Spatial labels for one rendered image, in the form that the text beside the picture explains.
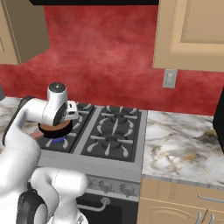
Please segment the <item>grey wall socket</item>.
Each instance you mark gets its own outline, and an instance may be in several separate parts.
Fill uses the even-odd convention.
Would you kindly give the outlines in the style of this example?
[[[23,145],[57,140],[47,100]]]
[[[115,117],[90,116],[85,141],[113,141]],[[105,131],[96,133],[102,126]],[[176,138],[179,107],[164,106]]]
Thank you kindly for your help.
[[[163,88],[175,88],[178,71],[176,69],[165,69]]]

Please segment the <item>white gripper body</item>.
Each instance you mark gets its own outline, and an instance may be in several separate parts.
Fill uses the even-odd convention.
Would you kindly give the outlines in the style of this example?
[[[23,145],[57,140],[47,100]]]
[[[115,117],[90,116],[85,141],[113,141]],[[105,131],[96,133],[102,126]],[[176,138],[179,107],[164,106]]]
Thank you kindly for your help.
[[[65,120],[76,120],[79,118],[79,113],[78,112],[68,112],[65,116]]]

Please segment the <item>grey gas hob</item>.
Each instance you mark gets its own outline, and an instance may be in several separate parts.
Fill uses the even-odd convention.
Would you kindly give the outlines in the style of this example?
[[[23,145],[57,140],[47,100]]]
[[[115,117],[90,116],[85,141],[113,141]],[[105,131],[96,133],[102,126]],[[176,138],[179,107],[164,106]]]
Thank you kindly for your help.
[[[94,181],[92,194],[137,201],[140,193],[147,112],[137,108],[94,106],[79,103],[79,118],[65,138],[41,137],[38,143],[41,166],[70,169],[86,173]],[[99,183],[107,180],[111,192]],[[134,188],[128,198],[121,186]]]

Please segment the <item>beige drawer front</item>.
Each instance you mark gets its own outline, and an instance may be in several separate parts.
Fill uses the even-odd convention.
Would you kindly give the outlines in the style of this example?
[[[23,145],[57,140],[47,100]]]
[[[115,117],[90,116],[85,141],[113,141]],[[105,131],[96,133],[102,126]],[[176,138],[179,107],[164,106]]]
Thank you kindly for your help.
[[[224,203],[199,199],[198,194],[208,198],[224,200],[224,190],[179,184],[153,178],[142,178],[142,198],[161,200],[185,206],[209,208],[217,211],[224,210]]]

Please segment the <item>black extractor hood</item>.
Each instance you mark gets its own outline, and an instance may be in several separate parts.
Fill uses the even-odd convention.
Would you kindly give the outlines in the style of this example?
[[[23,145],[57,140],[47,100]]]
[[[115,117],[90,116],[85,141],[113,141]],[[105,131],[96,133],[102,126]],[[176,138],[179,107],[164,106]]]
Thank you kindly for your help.
[[[158,5],[159,0],[29,0],[33,5]]]

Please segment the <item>beige wall cupboard with panel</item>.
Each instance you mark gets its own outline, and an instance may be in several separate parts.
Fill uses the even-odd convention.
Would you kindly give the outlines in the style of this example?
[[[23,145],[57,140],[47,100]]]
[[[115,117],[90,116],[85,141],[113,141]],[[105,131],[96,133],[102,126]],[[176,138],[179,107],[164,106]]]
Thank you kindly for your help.
[[[224,72],[224,0],[159,0],[153,66]]]

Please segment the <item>beige cupboard door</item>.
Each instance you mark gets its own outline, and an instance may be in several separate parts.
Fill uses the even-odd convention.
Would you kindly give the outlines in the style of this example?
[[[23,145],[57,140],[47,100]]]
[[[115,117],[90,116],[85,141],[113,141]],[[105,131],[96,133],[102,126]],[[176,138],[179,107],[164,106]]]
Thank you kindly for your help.
[[[224,212],[215,211],[215,210],[208,210],[205,216],[205,219],[202,224],[209,224],[211,219],[211,214],[214,214],[215,220],[213,224],[224,224]]]
[[[202,214],[201,224],[206,213],[204,208],[141,198],[136,224],[195,224],[198,212]]]

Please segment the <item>black saucepan with hot chocolate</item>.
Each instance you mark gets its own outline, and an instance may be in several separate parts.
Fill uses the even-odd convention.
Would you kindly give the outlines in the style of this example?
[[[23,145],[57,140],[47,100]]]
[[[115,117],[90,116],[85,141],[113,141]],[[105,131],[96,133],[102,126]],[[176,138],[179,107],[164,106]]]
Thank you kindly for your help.
[[[48,126],[45,124],[38,125],[38,131],[31,133],[31,137],[38,139],[40,137],[46,137],[49,139],[59,138],[66,136],[71,132],[73,128],[73,122],[66,120],[56,126]]]

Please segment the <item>black appliance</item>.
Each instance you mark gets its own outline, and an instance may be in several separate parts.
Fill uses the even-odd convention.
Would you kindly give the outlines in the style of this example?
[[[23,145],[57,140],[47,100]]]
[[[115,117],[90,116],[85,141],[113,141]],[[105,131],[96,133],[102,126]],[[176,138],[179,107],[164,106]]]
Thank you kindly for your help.
[[[220,147],[224,153],[224,88],[213,117],[213,128],[216,131]]]

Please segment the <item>black oven door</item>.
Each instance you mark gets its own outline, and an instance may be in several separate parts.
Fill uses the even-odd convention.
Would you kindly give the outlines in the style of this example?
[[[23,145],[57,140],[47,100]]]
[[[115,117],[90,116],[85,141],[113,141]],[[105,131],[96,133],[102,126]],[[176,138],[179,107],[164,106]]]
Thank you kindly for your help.
[[[136,201],[85,193],[77,199],[77,204],[100,207],[103,197],[109,198],[110,204],[102,212],[80,210],[87,217],[88,224],[137,224],[138,203]]]

